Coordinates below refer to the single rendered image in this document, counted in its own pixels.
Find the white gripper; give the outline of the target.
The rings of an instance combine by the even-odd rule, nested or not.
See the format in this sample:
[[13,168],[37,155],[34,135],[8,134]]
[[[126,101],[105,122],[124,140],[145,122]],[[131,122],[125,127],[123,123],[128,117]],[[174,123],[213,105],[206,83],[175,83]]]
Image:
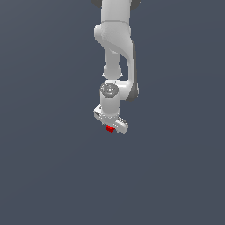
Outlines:
[[99,120],[103,125],[111,126],[117,133],[125,134],[128,130],[128,123],[120,117],[120,114],[117,113],[113,117],[108,117],[103,114],[102,106],[97,105],[96,108],[93,110],[94,117]]

